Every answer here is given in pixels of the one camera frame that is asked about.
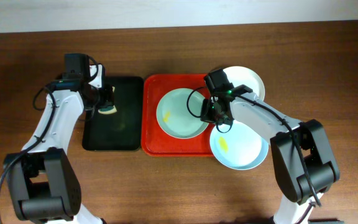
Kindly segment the white plate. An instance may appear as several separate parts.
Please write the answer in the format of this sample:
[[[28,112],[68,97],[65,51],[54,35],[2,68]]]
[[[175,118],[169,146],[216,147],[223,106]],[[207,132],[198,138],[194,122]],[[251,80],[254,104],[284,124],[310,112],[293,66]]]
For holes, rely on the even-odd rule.
[[[264,101],[265,86],[262,79],[253,70],[242,66],[231,66],[223,69],[228,80],[235,86],[245,85],[253,90]]]

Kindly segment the pale green plate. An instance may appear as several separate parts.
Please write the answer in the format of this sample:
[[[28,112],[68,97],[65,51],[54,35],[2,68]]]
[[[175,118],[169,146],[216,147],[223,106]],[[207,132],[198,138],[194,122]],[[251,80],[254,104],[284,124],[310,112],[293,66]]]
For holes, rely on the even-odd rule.
[[[166,93],[156,109],[158,125],[171,137],[190,139],[200,135],[208,123],[196,116],[201,113],[205,97],[189,88],[177,88]]]

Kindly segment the light blue plate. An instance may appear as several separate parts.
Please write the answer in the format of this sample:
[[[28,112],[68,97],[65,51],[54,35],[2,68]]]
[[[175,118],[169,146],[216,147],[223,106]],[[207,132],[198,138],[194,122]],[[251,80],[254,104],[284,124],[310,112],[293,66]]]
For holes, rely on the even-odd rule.
[[[269,144],[247,125],[234,121],[232,126],[214,127],[209,137],[213,156],[224,166],[249,170],[267,157]]]

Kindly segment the green and yellow sponge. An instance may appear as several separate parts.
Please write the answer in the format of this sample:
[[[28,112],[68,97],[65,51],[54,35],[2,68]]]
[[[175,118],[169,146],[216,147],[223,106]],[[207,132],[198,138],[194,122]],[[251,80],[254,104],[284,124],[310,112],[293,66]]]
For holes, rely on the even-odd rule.
[[[113,114],[117,111],[114,103],[114,86],[105,86],[105,89],[102,93],[101,104],[98,108],[99,114]]]

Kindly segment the red plastic tray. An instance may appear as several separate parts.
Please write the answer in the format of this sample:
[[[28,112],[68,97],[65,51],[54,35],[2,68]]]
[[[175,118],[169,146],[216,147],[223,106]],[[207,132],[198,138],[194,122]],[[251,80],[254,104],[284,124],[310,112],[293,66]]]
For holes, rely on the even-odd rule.
[[[190,139],[169,136],[157,122],[157,105],[161,98],[177,88],[195,89],[204,85],[205,74],[155,74],[145,79],[142,106],[141,146],[154,157],[211,157],[209,124],[200,135]]]

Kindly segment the black rectangular tray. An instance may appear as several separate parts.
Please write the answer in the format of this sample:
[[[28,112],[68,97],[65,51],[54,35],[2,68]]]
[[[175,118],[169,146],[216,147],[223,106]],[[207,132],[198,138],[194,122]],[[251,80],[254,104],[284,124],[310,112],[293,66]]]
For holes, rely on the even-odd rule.
[[[115,88],[113,114],[87,112],[82,146],[87,151],[136,151],[140,147],[144,81],[141,77],[106,77]]]

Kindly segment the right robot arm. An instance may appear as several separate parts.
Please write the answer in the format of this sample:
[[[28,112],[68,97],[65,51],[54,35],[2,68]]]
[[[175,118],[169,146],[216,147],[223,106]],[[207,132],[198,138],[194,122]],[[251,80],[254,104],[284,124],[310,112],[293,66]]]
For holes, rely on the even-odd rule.
[[[203,101],[201,120],[217,128],[242,123],[267,141],[283,198],[270,223],[309,223],[321,197],[340,178],[323,125],[291,118],[263,102],[252,88],[234,86],[223,69],[204,77],[210,97]]]

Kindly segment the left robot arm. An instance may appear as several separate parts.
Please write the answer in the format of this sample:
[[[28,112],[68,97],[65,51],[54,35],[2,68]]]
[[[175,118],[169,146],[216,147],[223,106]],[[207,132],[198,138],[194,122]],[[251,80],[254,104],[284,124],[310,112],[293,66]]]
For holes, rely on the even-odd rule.
[[[8,154],[0,178],[7,182],[15,214],[32,223],[104,223],[81,202],[81,187],[67,157],[75,124],[84,111],[113,114],[114,87],[104,66],[86,54],[66,54],[65,71],[40,90],[46,105],[32,137]]]

